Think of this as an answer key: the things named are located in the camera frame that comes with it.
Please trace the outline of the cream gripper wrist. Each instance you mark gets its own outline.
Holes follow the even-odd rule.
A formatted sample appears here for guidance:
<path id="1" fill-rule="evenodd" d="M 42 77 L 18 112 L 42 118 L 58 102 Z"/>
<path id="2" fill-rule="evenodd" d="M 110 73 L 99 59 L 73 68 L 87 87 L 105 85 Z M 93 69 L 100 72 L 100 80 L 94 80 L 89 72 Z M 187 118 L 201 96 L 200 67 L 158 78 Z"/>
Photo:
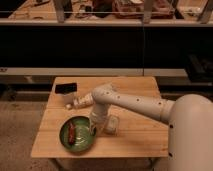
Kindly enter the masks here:
<path id="1" fill-rule="evenodd" d="M 105 123 L 107 120 L 106 113 L 100 112 L 91 112 L 89 115 L 89 122 L 90 122 L 90 133 L 92 135 L 99 135 L 102 133 Z"/>

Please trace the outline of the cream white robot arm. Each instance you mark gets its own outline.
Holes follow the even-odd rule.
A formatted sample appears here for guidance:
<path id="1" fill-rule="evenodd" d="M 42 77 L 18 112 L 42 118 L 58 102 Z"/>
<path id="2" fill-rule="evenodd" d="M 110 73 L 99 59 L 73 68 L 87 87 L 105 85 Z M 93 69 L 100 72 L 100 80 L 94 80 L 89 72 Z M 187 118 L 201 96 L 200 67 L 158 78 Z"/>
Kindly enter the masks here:
<path id="1" fill-rule="evenodd" d="M 168 171 L 213 171 L 213 102 L 188 94 L 176 101 L 118 93 L 111 84 L 92 91 L 90 129 L 99 129 L 110 105 L 168 125 Z"/>

